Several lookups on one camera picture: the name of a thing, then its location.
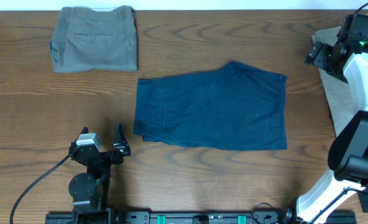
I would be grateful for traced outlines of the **khaki beige shorts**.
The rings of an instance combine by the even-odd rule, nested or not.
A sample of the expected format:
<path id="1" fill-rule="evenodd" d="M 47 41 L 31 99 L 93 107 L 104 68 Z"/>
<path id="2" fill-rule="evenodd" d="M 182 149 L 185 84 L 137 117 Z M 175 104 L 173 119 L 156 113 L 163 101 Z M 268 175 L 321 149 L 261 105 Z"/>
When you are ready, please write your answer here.
<path id="1" fill-rule="evenodd" d="M 320 41 L 324 44 L 333 45 L 337 41 L 339 27 L 318 30 L 311 36 L 312 43 Z M 338 136 L 353 118 L 352 98 L 349 85 L 337 78 L 328 75 L 324 70 L 318 69 L 321 83 L 331 112 L 334 132 Z"/>

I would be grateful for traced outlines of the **folded grey shorts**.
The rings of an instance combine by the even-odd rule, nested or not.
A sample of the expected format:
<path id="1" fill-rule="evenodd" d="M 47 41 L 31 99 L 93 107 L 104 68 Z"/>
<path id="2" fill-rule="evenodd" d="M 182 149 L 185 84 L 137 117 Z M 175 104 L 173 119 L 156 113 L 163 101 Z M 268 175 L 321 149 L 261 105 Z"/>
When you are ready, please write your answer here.
<path id="1" fill-rule="evenodd" d="M 137 30 L 131 7 L 61 9 L 50 41 L 56 73 L 137 71 Z"/>

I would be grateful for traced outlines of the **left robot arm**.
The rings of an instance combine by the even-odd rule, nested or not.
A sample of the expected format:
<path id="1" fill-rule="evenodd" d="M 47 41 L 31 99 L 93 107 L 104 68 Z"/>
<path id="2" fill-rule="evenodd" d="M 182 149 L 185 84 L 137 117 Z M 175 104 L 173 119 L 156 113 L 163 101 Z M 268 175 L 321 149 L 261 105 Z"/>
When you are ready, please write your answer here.
<path id="1" fill-rule="evenodd" d="M 69 183 L 69 193 L 73 198 L 74 223 L 117 223 L 119 216 L 107 206 L 111 166 L 122 164 L 131 155 L 121 123 L 116 126 L 113 142 L 114 150 L 101 152 L 101 141 L 95 133 L 83 128 L 71 143 L 68 155 L 86 167 L 85 173 L 77 174 Z"/>

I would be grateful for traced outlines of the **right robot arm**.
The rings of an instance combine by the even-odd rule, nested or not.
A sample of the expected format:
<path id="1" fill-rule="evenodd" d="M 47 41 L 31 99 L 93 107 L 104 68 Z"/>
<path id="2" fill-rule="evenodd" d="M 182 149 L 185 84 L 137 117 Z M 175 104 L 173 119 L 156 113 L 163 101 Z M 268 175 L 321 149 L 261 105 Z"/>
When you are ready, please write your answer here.
<path id="1" fill-rule="evenodd" d="M 354 117 L 329 149 L 328 170 L 297 198 L 285 223 L 325 223 L 353 194 L 368 196 L 368 16 L 347 15 L 336 43 L 315 42 L 305 63 L 349 85 Z"/>

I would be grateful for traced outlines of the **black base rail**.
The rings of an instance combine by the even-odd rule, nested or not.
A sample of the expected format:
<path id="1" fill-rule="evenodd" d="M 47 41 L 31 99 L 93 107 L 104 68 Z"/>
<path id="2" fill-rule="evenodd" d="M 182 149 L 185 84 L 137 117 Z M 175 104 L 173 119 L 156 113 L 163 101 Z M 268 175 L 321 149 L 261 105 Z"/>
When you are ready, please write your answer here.
<path id="1" fill-rule="evenodd" d="M 154 213 L 146 211 L 119 212 L 110 208 L 103 212 L 51 213 L 45 224 L 274 224 L 304 223 L 292 212 L 254 210 L 249 213 Z"/>

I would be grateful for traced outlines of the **navy blue shorts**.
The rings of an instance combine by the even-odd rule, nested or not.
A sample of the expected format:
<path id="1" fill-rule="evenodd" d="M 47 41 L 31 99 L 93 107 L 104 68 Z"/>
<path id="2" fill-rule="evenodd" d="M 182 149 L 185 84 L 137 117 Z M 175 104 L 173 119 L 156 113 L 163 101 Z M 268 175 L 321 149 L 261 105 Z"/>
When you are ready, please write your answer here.
<path id="1" fill-rule="evenodd" d="M 284 75 L 241 62 L 137 82 L 134 134 L 228 151 L 287 148 Z"/>

